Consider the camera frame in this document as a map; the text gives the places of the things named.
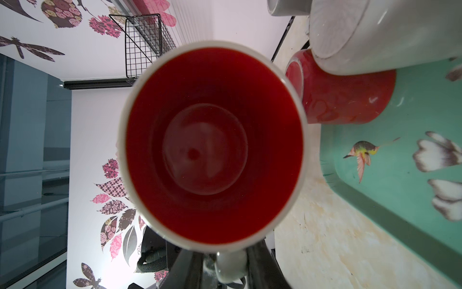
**mug handle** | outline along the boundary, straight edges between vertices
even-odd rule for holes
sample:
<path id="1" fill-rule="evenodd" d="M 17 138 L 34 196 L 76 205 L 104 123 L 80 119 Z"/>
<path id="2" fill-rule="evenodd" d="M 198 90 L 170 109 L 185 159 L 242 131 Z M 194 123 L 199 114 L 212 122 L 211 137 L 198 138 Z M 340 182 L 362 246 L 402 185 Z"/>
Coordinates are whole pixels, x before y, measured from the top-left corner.
<path id="1" fill-rule="evenodd" d="M 223 284 L 231 283 L 247 275 L 247 251 L 218 252 L 215 260 L 217 279 Z"/>

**white mug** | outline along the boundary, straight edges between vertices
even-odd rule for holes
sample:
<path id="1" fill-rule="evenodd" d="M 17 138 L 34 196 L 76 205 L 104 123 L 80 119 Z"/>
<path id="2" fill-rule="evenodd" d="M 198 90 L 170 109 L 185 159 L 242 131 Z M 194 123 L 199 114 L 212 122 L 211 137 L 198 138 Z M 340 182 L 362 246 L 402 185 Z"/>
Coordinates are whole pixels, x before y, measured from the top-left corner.
<path id="1" fill-rule="evenodd" d="M 124 185 L 149 227 L 216 253 L 220 281 L 289 212 L 303 184 L 307 121 L 295 89 L 244 46 L 171 50 L 136 81 L 119 125 Z"/>

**white mug rim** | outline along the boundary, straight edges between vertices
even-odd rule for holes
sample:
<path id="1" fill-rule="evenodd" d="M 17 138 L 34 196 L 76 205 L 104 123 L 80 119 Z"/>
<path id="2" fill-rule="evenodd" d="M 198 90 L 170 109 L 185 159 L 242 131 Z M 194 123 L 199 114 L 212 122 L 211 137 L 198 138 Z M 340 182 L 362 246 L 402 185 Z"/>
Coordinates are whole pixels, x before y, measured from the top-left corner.
<path id="1" fill-rule="evenodd" d="M 277 214 L 277 216 L 272 219 L 265 227 L 260 229 L 259 231 L 255 232 L 254 234 L 231 243 L 226 244 L 208 244 L 202 243 L 194 240 L 190 240 L 185 238 L 174 231 L 167 228 L 163 225 L 159 220 L 157 220 L 152 213 L 146 208 L 143 202 L 140 200 L 138 193 L 133 185 L 133 182 L 130 177 L 130 173 L 128 171 L 128 164 L 126 160 L 125 154 L 125 139 L 126 139 L 126 131 L 127 131 L 127 123 L 128 118 L 130 116 L 130 112 L 132 110 L 133 104 L 137 95 L 139 94 L 140 90 L 144 87 L 145 83 L 149 80 L 151 75 L 153 75 L 160 67 L 166 64 L 173 58 L 176 58 L 186 52 L 203 49 L 203 48 L 226 48 L 231 50 L 237 50 L 244 54 L 247 54 L 259 62 L 263 63 L 266 67 L 268 67 L 284 84 L 286 89 L 289 91 L 291 98 L 297 108 L 298 117 L 301 122 L 302 134 L 303 134 L 303 155 L 302 155 L 302 164 L 300 168 L 300 172 L 297 178 L 296 185 L 292 191 L 289 200 L 284 205 L 283 209 Z M 303 186 L 303 182 L 305 179 L 307 163 L 308 163 L 308 123 L 306 120 L 305 111 L 302 107 L 302 104 L 299 100 L 299 96 L 295 91 L 295 88 L 292 86 L 290 81 L 286 78 L 286 76 L 280 71 L 272 62 L 270 62 L 266 57 L 261 55 L 260 53 L 242 46 L 237 43 L 225 42 L 225 41 L 203 41 L 203 42 L 196 42 L 187 44 L 176 49 L 170 50 L 169 52 L 165 53 L 162 57 L 160 57 L 156 62 L 153 62 L 150 67 L 137 79 L 135 82 L 132 91 L 127 98 L 125 105 L 122 109 L 122 114 L 119 122 L 119 129 L 118 129 L 118 162 L 119 162 L 119 170 L 123 178 L 123 184 L 125 189 L 129 192 L 131 197 L 131 202 L 136 206 L 137 210 L 140 214 L 144 217 L 144 220 L 147 222 L 150 228 L 152 228 L 157 234 L 159 234 L 162 238 L 168 240 L 169 242 L 180 246 L 181 248 L 203 252 L 203 253 L 216 253 L 216 252 L 232 252 L 237 251 L 240 249 L 247 248 L 258 241 L 265 238 L 266 234 L 269 233 L 273 228 L 275 228 L 282 219 L 288 214 L 290 209 L 292 208 L 293 204 L 295 203 L 298 195 Z"/>

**teal container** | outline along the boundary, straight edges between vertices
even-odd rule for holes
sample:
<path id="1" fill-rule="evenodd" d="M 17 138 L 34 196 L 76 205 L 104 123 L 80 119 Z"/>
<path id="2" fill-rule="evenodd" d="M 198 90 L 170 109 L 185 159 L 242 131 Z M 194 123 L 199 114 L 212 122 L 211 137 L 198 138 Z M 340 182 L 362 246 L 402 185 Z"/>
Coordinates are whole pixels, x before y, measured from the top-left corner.
<path id="1" fill-rule="evenodd" d="M 322 126 L 320 159 L 334 192 L 461 286 L 462 81 L 445 78 L 456 62 L 398 69 L 376 119 Z"/>

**white petal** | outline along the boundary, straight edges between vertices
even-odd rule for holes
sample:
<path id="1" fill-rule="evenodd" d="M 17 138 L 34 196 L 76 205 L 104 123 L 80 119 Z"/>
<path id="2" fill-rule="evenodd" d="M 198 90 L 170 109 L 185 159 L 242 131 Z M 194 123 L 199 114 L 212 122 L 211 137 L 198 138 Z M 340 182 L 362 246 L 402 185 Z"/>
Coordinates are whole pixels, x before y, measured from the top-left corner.
<path id="1" fill-rule="evenodd" d="M 462 201 L 450 202 L 434 197 L 432 205 L 449 221 L 462 220 Z"/>
<path id="2" fill-rule="evenodd" d="M 439 198 L 446 201 L 462 200 L 462 183 L 446 181 L 442 179 L 428 180 L 433 188 L 433 192 Z"/>

